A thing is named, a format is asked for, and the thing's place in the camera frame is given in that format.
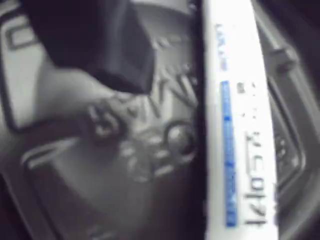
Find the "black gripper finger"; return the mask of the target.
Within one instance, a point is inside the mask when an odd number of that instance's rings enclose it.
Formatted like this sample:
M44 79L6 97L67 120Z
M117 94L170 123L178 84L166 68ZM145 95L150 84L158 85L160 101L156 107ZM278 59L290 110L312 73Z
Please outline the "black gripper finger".
M120 92L149 93L155 51L129 0L24 0L22 8L52 62Z
M318 0L261 0L260 3L292 34L320 36L320 2Z

